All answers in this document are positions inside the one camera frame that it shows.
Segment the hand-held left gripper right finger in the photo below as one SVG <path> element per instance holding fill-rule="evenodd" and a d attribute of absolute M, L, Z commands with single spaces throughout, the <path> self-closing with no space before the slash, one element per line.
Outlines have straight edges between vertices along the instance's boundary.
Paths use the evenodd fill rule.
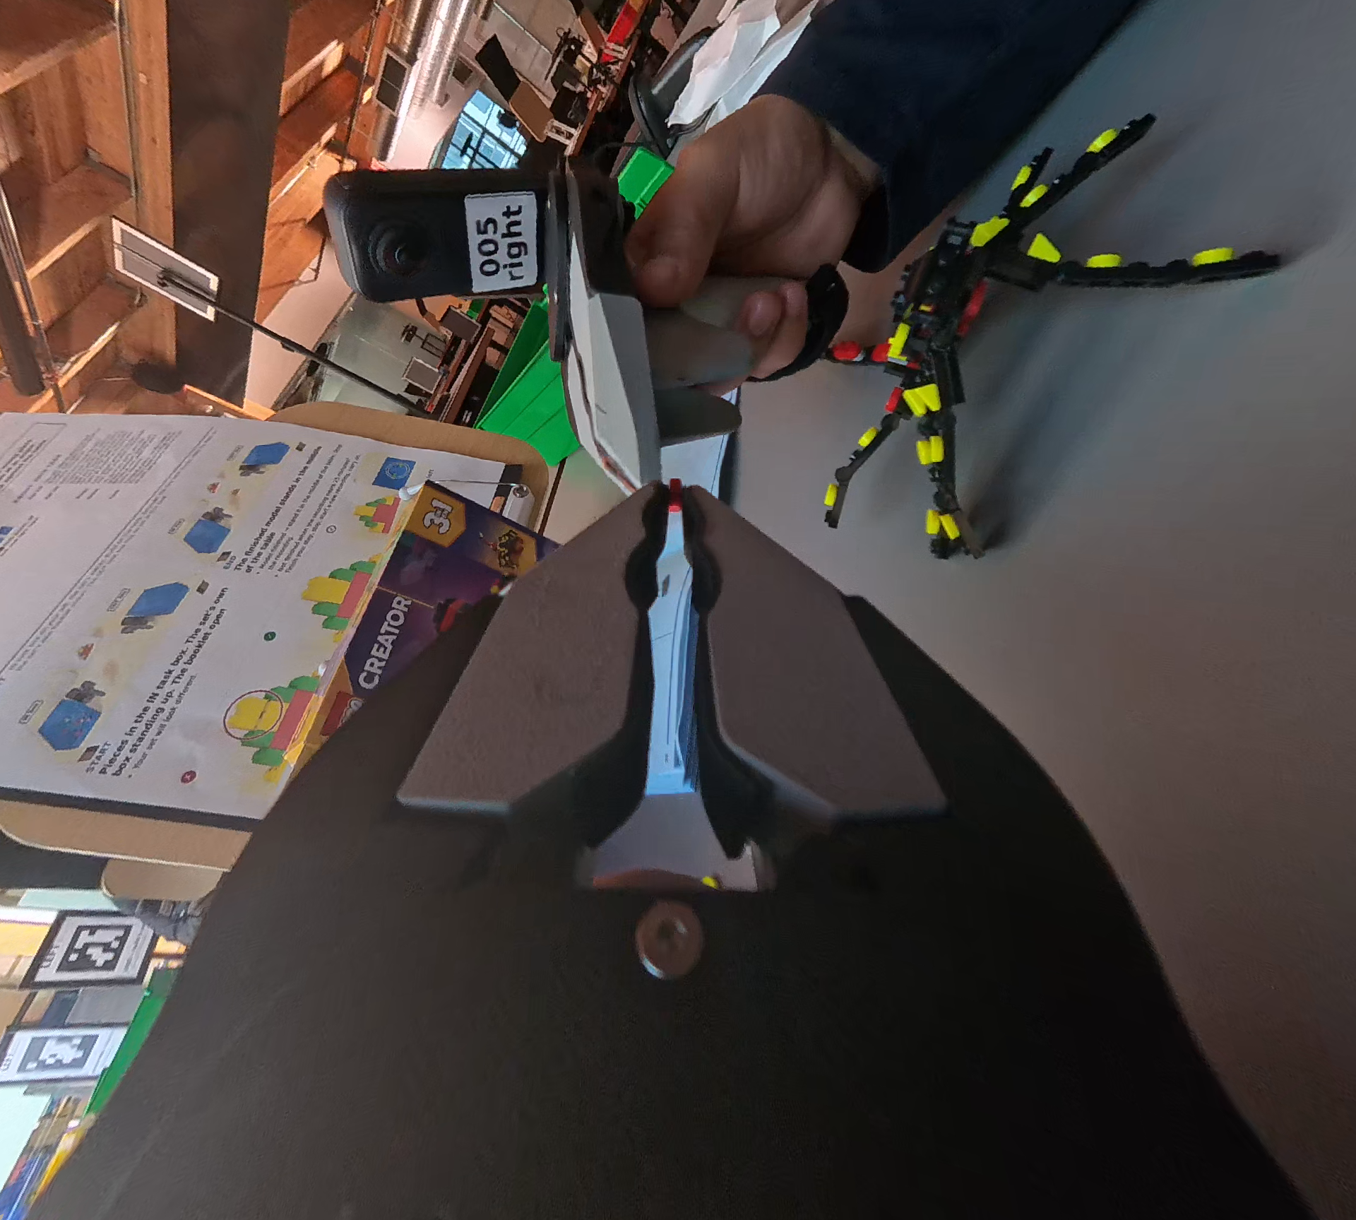
<path fill-rule="evenodd" d="M 720 850 L 945 815 L 844 596 L 707 490 L 680 500 L 696 790 Z"/>

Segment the printed tag sign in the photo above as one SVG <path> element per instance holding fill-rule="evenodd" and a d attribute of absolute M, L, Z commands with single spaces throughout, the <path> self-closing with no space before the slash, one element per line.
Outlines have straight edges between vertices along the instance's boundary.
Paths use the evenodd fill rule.
<path fill-rule="evenodd" d="M 139 918 L 111 911 L 62 911 L 18 983 L 22 990 L 142 985 L 158 936 Z"/>
<path fill-rule="evenodd" d="M 1 1084 L 97 1080 L 125 1040 L 128 1025 L 25 1025 L 1 1052 Z"/>

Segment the purple lego set box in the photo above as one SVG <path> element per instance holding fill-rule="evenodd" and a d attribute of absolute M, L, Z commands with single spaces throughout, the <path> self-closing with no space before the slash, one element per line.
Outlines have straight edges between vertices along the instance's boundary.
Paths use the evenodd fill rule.
<path fill-rule="evenodd" d="M 558 548 L 504 512 L 426 483 L 375 573 L 300 759 L 316 752 L 481 600 Z"/>

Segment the green plastic bin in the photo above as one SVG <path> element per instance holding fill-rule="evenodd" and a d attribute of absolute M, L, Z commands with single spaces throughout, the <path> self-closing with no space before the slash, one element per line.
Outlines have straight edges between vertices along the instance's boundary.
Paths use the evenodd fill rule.
<path fill-rule="evenodd" d="M 617 145 L 613 178 L 639 214 L 672 175 L 672 166 L 641 144 Z M 549 351 L 548 296 L 538 296 L 495 375 L 474 426 L 534 447 L 549 467 L 580 449 L 567 416 L 563 374 Z"/>

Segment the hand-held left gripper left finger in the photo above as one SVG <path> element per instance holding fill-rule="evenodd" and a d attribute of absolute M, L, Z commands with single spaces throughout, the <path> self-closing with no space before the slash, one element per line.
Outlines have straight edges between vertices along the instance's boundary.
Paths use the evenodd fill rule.
<path fill-rule="evenodd" d="M 401 805 L 543 817 L 587 848 L 610 837 L 645 792 L 662 549 L 663 488 L 651 483 L 511 584 L 398 788 Z"/>

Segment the printed task sheet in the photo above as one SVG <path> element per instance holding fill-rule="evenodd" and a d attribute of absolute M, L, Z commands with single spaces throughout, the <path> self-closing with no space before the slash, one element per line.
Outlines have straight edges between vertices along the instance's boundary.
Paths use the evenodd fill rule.
<path fill-rule="evenodd" d="M 250 827 L 426 483 L 505 467 L 276 419 L 1 423 L 2 798 Z"/>

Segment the person's right forearm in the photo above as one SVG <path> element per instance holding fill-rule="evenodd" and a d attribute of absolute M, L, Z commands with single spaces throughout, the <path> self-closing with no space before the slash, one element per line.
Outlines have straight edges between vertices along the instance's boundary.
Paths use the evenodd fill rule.
<path fill-rule="evenodd" d="M 843 260 L 877 272 L 980 178 L 1139 0 L 833 0 L 762 86 L 880 180 Z"/>

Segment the white sign plate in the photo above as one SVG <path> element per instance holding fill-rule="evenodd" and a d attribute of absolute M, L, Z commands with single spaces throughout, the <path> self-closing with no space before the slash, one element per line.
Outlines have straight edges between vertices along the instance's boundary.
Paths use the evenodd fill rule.
<path fill-rule="evenodd" d="M 130 226 L 120 217 L 110 219 L 113 271 L 148 292 L 196 316 L 214 322 L 220 278 L 209 269 L 179 255 L 175 250 Z"/>

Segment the person's right hand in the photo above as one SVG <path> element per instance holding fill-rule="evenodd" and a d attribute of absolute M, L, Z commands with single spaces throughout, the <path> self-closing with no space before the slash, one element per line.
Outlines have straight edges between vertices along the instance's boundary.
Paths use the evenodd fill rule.
<path fill-rule="evenodd" d="M 735 329 L 751 381 L 781 374 L 808 336 L 808 279 L 837 264 L 880 173 L 799 104 L 761 96 L 680 154 L 625 240 L 637 298 L 685 303 L 710 275 L 761 279 Z"/>

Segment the black yellow lego spider model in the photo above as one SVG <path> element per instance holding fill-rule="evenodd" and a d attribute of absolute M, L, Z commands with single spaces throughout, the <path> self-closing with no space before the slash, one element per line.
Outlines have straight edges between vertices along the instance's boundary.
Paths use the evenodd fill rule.
<path fill-rule="evenodd" d="M 1077 261 L 1062 254 L 1041 230 L 1042 219 L 1101 168 L 1135 147 L 1156 118 L 1144 114 L 1100 132 L 1059 176 L 1043 172 L 1052 151 L 1042 149 L 1012 179 L 1002 209 L 981 221 L 950 217 L 923 254 L 908 264 L 889 301 L 887 340 L 865 346 L 837 341 L 823 356 L 837 365 L 868 364 L 891 378 L 878 422 L 864 430 L 827 484 L 823 522 L 837 528 L 850 483 L 858 470 L 906 423 L 925 470 L 930 498 L 923 518 L 928 548 L 945 560 L 983 546 L 957 497 L 956 411 L 964 402 L 960 346 L 981 312 L 988 288 L 1004 284 L 1028 292 L 1048 285 L 1096 291 L 1172 289 L 1221 281 L 1257 279 L 1279 268 L 1276 254 L 1200 250 L 1159 265 L 1130 262 L 1118 253 Z"/>

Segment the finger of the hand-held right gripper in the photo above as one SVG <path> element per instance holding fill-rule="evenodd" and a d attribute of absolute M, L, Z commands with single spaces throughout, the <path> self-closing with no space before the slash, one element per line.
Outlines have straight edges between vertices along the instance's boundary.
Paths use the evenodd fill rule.
<path fill-rule="evenodd" d="M 580 446 L 618 488 L 659 478 L 661 447 L 644 316 L 635 298 L 569 298 L 565 404 Z"/>
<path fill-rule="evenodd" d="M 735 401 L 699 387 L 669 387 L 655 392 L 655 429 L 665 447 L 723 437 L 738 429 Z"/>

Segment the clear plastic bag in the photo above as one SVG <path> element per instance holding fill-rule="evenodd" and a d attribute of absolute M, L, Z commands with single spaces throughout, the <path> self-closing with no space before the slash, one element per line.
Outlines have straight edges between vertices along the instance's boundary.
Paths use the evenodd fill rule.
<path fill-rule="evenodd" d="M 678 131 L 713 127 L 744 107 L 786 60 L 820 0 L 741 0 L 703 44 L 666 116 Z"/>

